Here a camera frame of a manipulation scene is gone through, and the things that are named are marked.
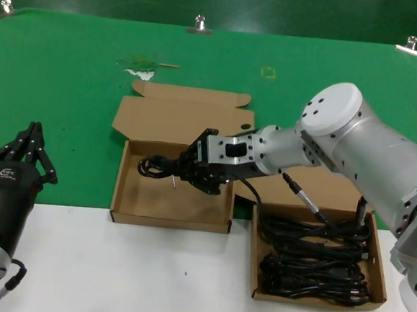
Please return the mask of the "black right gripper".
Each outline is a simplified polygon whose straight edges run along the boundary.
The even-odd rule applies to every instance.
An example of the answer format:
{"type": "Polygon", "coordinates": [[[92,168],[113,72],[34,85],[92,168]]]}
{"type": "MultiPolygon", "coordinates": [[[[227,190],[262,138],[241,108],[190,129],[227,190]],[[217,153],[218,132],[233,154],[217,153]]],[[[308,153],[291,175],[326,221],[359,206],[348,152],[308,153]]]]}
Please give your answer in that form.
{"type": "Polygon", "coordinates": [[[265,177],[254,163],[209,164],[209,136],[218,135],[218,129],[205,129],[195,141],[179,155],[179,177],[207,195],[219,195],[220,186],[227,181],[265,177]]]}

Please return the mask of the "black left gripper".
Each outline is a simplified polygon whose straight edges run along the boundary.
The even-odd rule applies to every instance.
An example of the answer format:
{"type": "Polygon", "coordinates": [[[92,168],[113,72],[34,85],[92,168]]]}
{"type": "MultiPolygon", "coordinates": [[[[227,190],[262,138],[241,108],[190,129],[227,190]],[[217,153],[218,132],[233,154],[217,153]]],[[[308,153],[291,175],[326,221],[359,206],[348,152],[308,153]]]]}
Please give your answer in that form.
{"type": "Polygon", "coordinates": [[[57,184],[58,176],[45,152],[40,122],[31,122],[26,130],[0,148],[0,247],[13,256],[27,217],[43,184],[57,184]],[[27,155],[26,163],[21,161],[27,155]],[[39,162],[45,174],[41,176],[39,162]]]}

